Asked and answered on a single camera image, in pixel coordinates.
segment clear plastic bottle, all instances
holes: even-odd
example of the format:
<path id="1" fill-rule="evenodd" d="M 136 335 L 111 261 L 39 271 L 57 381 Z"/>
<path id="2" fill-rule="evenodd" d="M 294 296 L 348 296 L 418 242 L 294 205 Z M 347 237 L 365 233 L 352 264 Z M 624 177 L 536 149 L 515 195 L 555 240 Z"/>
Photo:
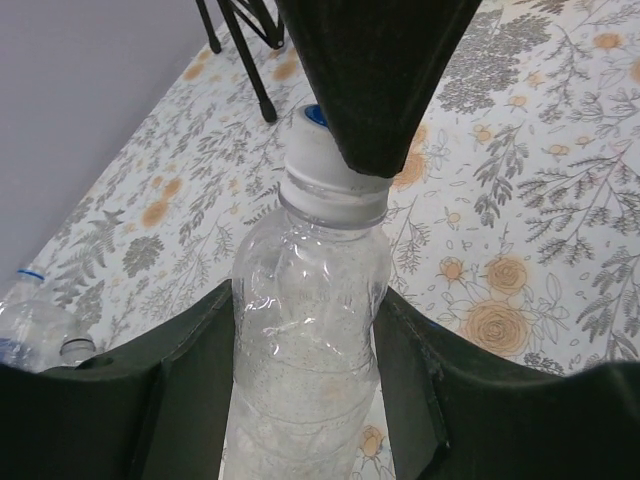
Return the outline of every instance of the clear plastic bottle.
<path id="1" fill-rule="evenodd" d="M 370 327 L 387 289 L 390 181 L 344 164 L 317 106 L 296 112 L 282 208 L 233 267 L 225 480 L 342 480 L 379 382 Z"/>
<path id="2" fill-rule="evenodd" d="M 0 305 L 0 362 L 39 373 L 76 366 L 96 354 L 93 340 L 82 334 L 74 315 L 57 307 L 43 290 L 44 277 L 18 270 Z"/>

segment white bottle cap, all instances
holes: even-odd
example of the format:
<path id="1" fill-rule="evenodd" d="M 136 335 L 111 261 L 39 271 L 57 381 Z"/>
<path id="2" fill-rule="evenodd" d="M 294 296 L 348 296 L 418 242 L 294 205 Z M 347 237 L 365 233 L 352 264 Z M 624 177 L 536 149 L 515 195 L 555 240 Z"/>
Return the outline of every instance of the white bottle cap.
<path id="1" fill-rule="evenodd" d="M 305 215 L 343 228 L 368 227 L 384 218 L 393 179 L 347 167 L 318 105 L 294 112 L 284 164 L 280 196 Z"/>

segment blue cap top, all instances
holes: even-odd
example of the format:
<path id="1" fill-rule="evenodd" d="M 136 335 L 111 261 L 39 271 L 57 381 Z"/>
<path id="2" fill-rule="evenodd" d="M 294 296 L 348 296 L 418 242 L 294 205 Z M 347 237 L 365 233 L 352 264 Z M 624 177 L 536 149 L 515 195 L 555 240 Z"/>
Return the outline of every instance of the blue cap top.
<path id="1" fill-rule="evenodd" d="M 327 124 L 327 119 L 324 118 L 324 114 L 322 113 L 322 109 L 320 105 L 309 105 L 304 109 L 304 114 L 306 117 L 314 123 L 317 123 L 320 126 L 329 128 Z"/>
<path id="2" fill-rule="evenodd" d="M 21 269 L 18 270 L 18 273 L 23 273 L 24 275 L 29 275 L 31 277 L 39 278 L 40 280 L 42 280 L 44 282 L 44 276 L 40 275 L 37 272 L 34 272 L 33 270 L 26 270 L 24 268 L 21 268 Z"/>

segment black object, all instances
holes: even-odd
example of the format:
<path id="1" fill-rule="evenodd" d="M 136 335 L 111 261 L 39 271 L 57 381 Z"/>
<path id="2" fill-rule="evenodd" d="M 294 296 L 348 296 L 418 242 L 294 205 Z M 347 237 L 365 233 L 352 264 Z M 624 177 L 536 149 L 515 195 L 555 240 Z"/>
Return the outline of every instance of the black object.
<path id="1" fill-rule="evenodd" d="M 398 480 L 635 478 L 639 364 L 568 378 L 530 370 L 431 322 L 392 290 L 374 328 Z M 0 365 L 0 478 L 217 478 L 233 334 L 227 281 L 76 370 Z"/>
<path id="2" fill-rule="evenodd" d="M 214 53 L 220 53 L 222 48 L 220 47 L 220 42 L 218 41 L 213 25 L 211 24 L 211 17 L 209 16 L 205 0 L 196 0 L 196 3 L 198 5 L 200 16 L 202 17 L 202 22 L 204 23 L 207 31 L 207 36 L 209 37 L 209 46 Z M 280 49 L 284 45 L 284 24 L 282 23 L 280 16 L 278 16 L 277 23 L 273 21 L 263 0 L 218 0 L 218 5 L 220 6 L 220 11 L 222 12 L 224 20 L 227 22 L 229 33 L 236 44 L 244 68 L 249 74 L 249 79 L 251 80 L 253 89 L 256 91 L 258 101 L 260 102 L 262 117 L 266 122 L 274 123 L 278 119 L 276 109 L 264 88 L 264 84 L 262 83 L 256 64 L 251 57 L 251 52 L 249 51 L 247 41 L 242 34 L 236 15 L 238 15 L 262 40 L 264 40 L 267 45 L 269 45 L 269 47 L 274 50 Z M 249 15 L 252 15 L 257 19 L 260 27 L 253 23 Z"/>
<path id="3" fill-rule="evenodd" d="M 567 378 L 531 370 L 393 291 L 374 329 L 398 480 L 637 478 L 640 364 Z"/>
<path id="4" fill-rule="evenodd" d="M 76 370 L 0 365 L 0 478 L 217 479 L 234 330 L 225 282 Z"/>
<path id="5" fill-rule="evenodd" d="M 276 0 L 347 165 L 390 178 L 481 0 Z"/>

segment table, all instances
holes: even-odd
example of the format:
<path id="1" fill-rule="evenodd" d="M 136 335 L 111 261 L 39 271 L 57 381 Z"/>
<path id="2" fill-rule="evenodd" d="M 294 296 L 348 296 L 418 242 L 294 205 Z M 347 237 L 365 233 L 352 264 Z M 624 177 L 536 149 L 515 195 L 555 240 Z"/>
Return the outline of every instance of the table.
<path id="1" fill-rule="evenodd" d="M 487 1 L 394 181 L 391 285 L 498 355 L 567 375 L 638 360 L 640 1 Z M 314 101 L 295 50 L 203 49 L 35 263 L 103 348 L 229 274 L 277 206 L 283 133 Z M 394 478 L 380 393 L 353 480 Z"/>

